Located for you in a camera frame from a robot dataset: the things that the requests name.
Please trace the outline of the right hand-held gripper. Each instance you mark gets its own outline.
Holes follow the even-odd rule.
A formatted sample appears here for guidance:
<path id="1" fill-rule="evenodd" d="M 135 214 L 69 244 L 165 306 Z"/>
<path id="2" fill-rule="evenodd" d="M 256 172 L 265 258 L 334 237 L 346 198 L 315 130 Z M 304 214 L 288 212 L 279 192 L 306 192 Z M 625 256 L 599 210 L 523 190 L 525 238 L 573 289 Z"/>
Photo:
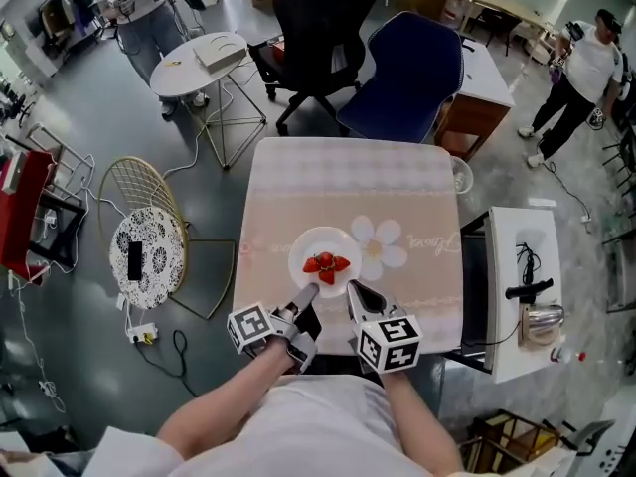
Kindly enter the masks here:
<path id="1" fill-rule="evenodd" d="M 347 283 L 346 293 L 354 324 L 350 343 L 362 373 L 385 375 L 415 367 L 422 343 L 416 317 L 397 310 L 393 300 L 358 279 Z"/>

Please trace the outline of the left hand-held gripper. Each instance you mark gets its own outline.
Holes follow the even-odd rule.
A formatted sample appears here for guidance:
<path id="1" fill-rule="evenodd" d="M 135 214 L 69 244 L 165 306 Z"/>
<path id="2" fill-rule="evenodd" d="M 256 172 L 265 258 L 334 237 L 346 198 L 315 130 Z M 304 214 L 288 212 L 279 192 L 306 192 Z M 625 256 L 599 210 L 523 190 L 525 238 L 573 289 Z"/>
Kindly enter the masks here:
<path id="1" fill-rule="evenodd" d="M 310 282 L 286 306 L 267 310 L 256 303 L 231 313 L 227 330 L 237 352 L 254 359 L 270 339 L 281 339 L 294 362 L 293 373 L 303 374 L 318 353 L 317 339 L 322 332 L 312 306 L 318 293 L 319 285 Z"/>

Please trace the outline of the white round plate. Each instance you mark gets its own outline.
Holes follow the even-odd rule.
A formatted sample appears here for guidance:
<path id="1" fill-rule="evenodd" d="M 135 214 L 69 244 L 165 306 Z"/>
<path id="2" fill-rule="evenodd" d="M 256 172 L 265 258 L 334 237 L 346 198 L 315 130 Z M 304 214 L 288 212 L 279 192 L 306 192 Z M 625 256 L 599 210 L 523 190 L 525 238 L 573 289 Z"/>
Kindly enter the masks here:
<path id="1" fill-rule="evenodd" d="M 329 252 L 334 257 L 347 259 L 347 268 L 335 271 L 334 283 L 322 281 L 318 272 L 304 272 L 305 262 Z M 358 243 L 343 230 L 333 227 L 316 227 L 306 231 L 292 244 L 288 254 L 288 271 L 298 288 L 311 282 L 319 285 L 319 294 L 323 299 L 342 296 L 351 279 L 358 279 L 362 268 L 362 253 Z"/>

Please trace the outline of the person's left forearm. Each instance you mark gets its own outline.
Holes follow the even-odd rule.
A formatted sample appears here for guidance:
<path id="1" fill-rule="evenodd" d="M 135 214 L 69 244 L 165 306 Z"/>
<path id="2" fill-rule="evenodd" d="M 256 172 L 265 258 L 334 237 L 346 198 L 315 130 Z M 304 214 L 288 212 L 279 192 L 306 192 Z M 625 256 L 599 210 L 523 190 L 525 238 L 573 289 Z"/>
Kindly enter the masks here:
<path id="1" fill-rule="evenodd" d="M 271 340 L 226 383 L 175 411 L 161 426 L 157 438 L 186 460 L 224 444 L 292 365 L 286 341 Z"/>

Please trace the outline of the table with beige tablecloth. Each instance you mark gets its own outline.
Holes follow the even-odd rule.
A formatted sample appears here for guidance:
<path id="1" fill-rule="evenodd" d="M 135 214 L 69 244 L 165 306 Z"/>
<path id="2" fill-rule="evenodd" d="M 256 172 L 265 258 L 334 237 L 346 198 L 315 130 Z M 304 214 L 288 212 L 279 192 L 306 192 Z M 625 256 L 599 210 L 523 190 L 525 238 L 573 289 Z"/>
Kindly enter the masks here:
<path id="1" fill-rule="evenodd" d="M 445 150 L 356 138 L 261 140 L 246 194 L 235 309 L 289 301 L 307 281 L 290 251 L 319 227 L 352 239 L 359 257 L 350 270 L 417 318 L 424 352 L 459 345 L 460 224 Z"/>

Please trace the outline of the person's white shirt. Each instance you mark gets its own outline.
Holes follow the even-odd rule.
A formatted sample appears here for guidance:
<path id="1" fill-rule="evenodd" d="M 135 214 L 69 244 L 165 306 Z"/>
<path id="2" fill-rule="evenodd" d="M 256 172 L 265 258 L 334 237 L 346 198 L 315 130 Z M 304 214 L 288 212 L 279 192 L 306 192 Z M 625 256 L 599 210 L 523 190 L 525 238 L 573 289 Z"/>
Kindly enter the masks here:
<path id="1" fill-rule="evenodd" d="M 238 435 L 189 460 L 113 427 L 82 477 L 430 477 L 398 442 L 385 391 L 355 376 L 280 380 Z"/>

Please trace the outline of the black white floral cushion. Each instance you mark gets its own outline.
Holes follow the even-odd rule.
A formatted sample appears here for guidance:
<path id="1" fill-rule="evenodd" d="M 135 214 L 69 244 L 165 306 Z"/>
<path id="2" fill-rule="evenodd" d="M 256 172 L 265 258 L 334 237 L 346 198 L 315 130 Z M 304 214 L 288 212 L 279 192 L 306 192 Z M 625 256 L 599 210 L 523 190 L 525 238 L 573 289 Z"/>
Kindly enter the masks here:
<path id="1" fill-rule="evenodd" d="M 129 251 L 135 242 L 141 245 L 137 280 L 128 273 Z M 140 309 L 154 309 L 179 288 L 185 272 L 185 242 L 179 222 L 156 207 L 135 209 L 118 225 L 108 257 L 126 299 Z"/>

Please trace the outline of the white power strip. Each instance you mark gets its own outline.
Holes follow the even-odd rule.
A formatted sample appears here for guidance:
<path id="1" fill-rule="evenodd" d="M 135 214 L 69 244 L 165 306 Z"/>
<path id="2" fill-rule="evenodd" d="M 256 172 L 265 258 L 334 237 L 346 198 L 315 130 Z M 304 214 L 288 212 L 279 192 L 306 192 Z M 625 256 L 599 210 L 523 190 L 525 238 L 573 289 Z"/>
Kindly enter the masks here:
<path id="1" fill-rule="evenodd" d="M 154 323 L 150 322 L 129 328 L 127 330 L 127 336 L 129 342 L 133 345 L 153 345 L 158 339 L 158 329 Z"/>

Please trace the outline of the black smartphone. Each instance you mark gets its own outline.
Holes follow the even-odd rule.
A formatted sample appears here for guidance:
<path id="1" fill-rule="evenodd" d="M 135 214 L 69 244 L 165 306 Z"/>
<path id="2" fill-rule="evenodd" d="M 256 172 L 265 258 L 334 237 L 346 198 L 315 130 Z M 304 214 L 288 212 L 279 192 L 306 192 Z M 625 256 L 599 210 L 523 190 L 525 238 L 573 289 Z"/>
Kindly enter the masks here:
<path id="1" fill-rule="evenodd" d="M 127 279 L 131 282 L 140 281 L 143 273 L 143 244 L 141 241 L 131 241 L 128 246 Z"/>

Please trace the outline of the blue office chair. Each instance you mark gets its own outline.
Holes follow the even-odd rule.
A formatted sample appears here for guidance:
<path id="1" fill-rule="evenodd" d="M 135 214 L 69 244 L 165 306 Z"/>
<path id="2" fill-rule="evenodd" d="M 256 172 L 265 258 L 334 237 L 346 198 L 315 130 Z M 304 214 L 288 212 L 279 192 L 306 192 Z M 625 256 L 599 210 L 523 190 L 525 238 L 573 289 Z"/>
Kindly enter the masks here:
<path id="1" fill-rule="evenodd" d="M 337 113 L 367 139 L 421 143 L 443 103 L 462 87 L 462 39 L 413 12 L 385 22 L 368 41 L 375 71 Z"/>

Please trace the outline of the beige flat gift box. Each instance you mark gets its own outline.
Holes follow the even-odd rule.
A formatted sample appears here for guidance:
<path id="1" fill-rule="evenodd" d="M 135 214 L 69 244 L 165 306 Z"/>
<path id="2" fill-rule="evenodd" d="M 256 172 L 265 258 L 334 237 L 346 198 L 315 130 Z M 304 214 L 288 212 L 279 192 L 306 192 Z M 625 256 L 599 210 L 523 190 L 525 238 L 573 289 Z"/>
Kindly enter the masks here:
<path id="1" fill-rule="evenodd" d="M 211 38 L 201 37 L 193 51 L 198 62 L 212 73 L 239 63 L 246 55 L 246 43 L 236 34 L 219 34 Z"/>

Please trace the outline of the black office chair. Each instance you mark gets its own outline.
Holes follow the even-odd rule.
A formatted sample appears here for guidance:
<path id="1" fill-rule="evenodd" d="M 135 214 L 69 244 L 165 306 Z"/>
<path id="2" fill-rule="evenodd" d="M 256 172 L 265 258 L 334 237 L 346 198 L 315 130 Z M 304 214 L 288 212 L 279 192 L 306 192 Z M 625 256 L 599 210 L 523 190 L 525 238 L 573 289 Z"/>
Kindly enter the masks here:
<path id="1" fill-rule="evenodd" d="M 286 120 L 306 99 L 315 99 L 336 119 L 337 111 L 328 97 L 344 88 L 362 88 L 358 74 L 366 47 L 360 30 L 376 1 L 272 1 L 282 34 L 282 58 L 276 56 L 268 39 L 248 43 L 247 50 L 271 101 L 280 89 L 292 93 L 275 122 L 279 135 L 288 134 Z"/>

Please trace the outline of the red fabric stand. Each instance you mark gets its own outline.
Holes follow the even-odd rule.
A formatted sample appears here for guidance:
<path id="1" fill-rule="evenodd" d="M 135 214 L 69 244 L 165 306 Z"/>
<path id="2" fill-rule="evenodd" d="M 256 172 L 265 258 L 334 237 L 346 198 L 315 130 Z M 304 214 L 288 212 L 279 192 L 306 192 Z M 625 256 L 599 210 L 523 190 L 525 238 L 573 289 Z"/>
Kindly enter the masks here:
<path id="1" fill-rule="evenodd" d="M 6 159 L 0 169 L 0 265 L 28 280 L 43 268 L 27 265 L 27 252 L 31 242 L 31 229 L 40 197 L 54 164 L 49 152 L 30 151 L 14 175 L 15 187 L 6 192 L 5 178 L 13 171 Z"/>

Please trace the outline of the small beige box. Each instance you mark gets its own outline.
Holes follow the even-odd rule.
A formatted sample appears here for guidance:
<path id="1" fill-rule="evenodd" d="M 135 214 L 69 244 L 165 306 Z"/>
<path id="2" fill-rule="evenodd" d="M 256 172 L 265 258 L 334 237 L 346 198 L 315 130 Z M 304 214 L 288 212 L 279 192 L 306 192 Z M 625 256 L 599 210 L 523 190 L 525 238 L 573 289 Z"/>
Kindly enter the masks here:
<path id="1" fill-rule="evenodd" d="M 27 154 L 24 152 L 17 152 L 11 157 L 2 181 L 3 193 L 13 195 L 17 192 L 26 160 Z"/>

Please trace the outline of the light wooden work table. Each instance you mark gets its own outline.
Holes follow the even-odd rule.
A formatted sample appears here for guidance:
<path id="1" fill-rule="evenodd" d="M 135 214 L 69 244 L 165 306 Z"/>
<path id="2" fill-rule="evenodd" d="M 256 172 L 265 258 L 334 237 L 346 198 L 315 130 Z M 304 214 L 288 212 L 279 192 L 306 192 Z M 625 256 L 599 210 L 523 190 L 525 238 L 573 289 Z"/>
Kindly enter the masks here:
<path id="1" fill-rule="evenodd" d="M 540 45 L 540 39 L 548 32 L 552 25 L 541 15 L 531 11 L 526 6 L 515 0 L 467 0 L 466 10 L 463 12 L 459 33 L 463 33 L 466 29 L 468 21 L 473 14 L 475 7 L 489 8 L 491 10 L 501 11 L 521 20 L 522 23 L 528 24 L 535 32 L 532 36 L 533 48 L 529 53 L 529 59 L 524 64 L 522 71 L 525 73 L 531 61 L 535 58 L 535 54 Z"/>

